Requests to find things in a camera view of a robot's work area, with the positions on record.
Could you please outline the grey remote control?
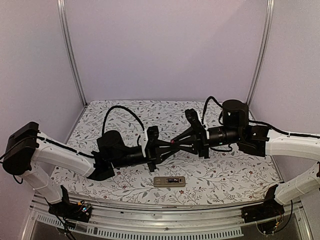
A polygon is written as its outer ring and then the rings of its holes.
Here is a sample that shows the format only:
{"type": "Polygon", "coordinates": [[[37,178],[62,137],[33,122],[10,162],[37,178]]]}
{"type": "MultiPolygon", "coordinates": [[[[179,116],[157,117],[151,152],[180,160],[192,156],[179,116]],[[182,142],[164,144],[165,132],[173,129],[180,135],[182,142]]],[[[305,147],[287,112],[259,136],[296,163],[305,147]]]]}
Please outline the grey remote control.
{"type": "Polygon", "coordinates": [[[184,176],[155,176],[153,186],[156,188],[185,187],[186,179],[184,176]]]}

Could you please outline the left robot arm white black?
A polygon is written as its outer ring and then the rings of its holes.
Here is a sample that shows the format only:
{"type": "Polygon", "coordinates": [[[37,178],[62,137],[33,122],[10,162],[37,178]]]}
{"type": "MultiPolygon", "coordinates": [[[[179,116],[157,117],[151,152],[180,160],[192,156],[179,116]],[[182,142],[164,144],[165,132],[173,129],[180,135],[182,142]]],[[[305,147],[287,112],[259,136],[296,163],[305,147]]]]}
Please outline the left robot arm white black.
{"type": "Polygon", "coordinates": [[[49,178],[39,162],[68,169],[93,181],[107,180],[115,176],[115,169],[140,164],[147,164],[153,172],[157,164],[179,151],[174,142],[158,137],[158,128],[152,126],[144,132],[140,145],[128,147],[118,131],[109,130],[97,139],[98,151],[86,153],[49,138],[39,131],[38,123],[32,121],[9,137],[2,166],[7,173],[22,177],[49,203],[55,204],[63,217],[70,217],[75,210],[67,200],[66,190],[49,178]]]}

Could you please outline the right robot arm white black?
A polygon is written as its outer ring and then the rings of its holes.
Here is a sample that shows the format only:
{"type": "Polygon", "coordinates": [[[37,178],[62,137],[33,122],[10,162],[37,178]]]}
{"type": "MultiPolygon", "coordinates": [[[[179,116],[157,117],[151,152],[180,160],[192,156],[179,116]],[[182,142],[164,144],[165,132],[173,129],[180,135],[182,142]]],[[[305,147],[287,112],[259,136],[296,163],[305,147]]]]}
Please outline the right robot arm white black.
{"type": "Polygon", "coordinates": [[[265,194],[258,213],[269,218],[284,205],[320,187],[320,137],[307,133],[286,132],[268,123],[249,119],[249,107],[236,99],[220,104],[218,127],[208,128],[204,115],[187,109],[185,117],[190,127],[171,140],[177,149],[208,158],[209,149],[237,144],[238,150],[252,156],[288,156],[316,163],[288,182],[271,186],[265,194]]]}

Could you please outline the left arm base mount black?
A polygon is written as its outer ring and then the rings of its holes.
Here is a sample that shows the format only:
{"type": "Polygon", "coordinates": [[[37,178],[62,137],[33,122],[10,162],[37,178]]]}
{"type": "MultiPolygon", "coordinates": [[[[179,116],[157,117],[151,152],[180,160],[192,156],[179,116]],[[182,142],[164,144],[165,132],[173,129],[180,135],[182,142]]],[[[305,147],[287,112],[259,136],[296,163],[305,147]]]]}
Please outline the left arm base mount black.
{"type": "Polygon", "coordinates": [[[88,223],[92,215],[92,205],[84,200],[71,203],[67,189],[62,185],[60,187],[62,190],[61,201],[55,204],[49,203],[48,212],[65,219],[88,223]]]}

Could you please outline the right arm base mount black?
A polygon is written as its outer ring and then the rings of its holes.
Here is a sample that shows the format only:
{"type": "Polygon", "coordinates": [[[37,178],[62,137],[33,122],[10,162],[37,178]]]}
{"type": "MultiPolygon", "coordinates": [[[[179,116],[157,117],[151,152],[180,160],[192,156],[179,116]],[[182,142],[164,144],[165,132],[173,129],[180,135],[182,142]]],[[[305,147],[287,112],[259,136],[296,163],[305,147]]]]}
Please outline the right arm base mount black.
{"type": "MultiPolygon", "coordinates": [[[[241,217],[245,223],[262,221],[269,218],[280,217],[285,213],[283,205],[275,201],[275,192],[278,184],[268,189],[264,200],[260,204],[246,206],[241,209],[241,217]]],[[[265,235],[274,234],[280,225],[280,220],[271,220],[257,225],[258,230],[265,235]]]]}

